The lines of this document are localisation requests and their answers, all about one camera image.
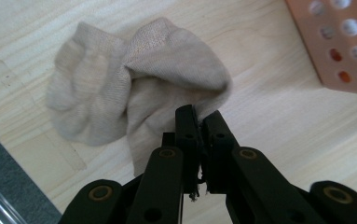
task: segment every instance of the sock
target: sock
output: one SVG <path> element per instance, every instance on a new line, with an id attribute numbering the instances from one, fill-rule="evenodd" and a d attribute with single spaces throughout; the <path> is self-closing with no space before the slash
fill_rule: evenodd
<path id="1" fill-rule="evenodd" d="M 191 32 L 165 18 L 125 41 L 85 23 L 56 58 L 47 106 L 58 133 L 90 146 L 126 134 L 134 175 L 140 175 L 164 132 L 174 132 L 175 110 L 192 104 L 199 121 L 231 92 L 230 76 Z"/>

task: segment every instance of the bolt hole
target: bolt hole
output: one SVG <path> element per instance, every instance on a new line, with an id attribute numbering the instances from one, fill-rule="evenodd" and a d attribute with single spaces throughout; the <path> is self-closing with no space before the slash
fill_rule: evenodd
<path id="1" fill-rule="evenodd" d="M 330 199 L 338 203 L 352 203 L 352 197 L 344 190 L 332 186 L 323 189 L 323 193 Z"/>
<path id="2" fill-rule="evenodd" d="M 343 57 L 341 57 L 341 54 L 337 49 L 330 49 L 329 55 L 336 62 L 341 62 L 341 60 L 343 60 Z"/>
<path id="3" fill-rule="evenodd" d="M 345 83 L 351 82 L 350 74 L 348 72 L 342 71 L 342 72 L 339 72 L 337 75 L 342 82 L 345 82 Z"/>
<path id="4" fill-rule="evenodd" d="M 240 156 L 248 160 L 254 160 L 257 158 L 257 154 L 250 149 L 242 149 L 240 151 Z"/>
<path id="5" fill-rule="evenodd" d="M 162 149 L 158 155 L 162 158 L 171 158 L 175 156 L 175 151 L 172 149 Z"/>
<path id="6" fill-rule="evenodd" d="M 157 208 L 150 208 L 145 211 L 144 218 L 148 222 L 157 222 L 161 219 L 161 211 Z"/>
<path id="7" fill-rule="evenodd" d="M 89 192 L 88 197 L 94 202 L 102 202 L 112 196 L 112 188 L 109 186 L 97 186 Z"/>
<path id="8" fill-rule="evenodd" d="M 293 222 L 297 222 L 297 223 L 303 223 L 306 220 L 304 215 L 296 210 L 288 210 L 286 212 L 286 216 L 288 216 L 288 218 L 291 219 Z"/>

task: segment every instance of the wooden floor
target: wooden floor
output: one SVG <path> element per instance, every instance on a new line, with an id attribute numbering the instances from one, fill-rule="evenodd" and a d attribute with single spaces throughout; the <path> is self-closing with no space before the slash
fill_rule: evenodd
<path id="1" fill-rule="evenodd" d="M 293 184 L 357 190 L 357 94 L 322 86 L 282 0 L 0 0 L 0 141 L 60 211 L 92 180 L 132 179 L 127 139 L 87 147 L 61 139 L 45 107 L 57 50 L 86 21 L 130 38 L 166 17 L 207 43 L 234 91 L 220 109 L 242 146 L 263 151 Z M 184 223 L 229 223 L 225 198 L 184 206 Z"/>

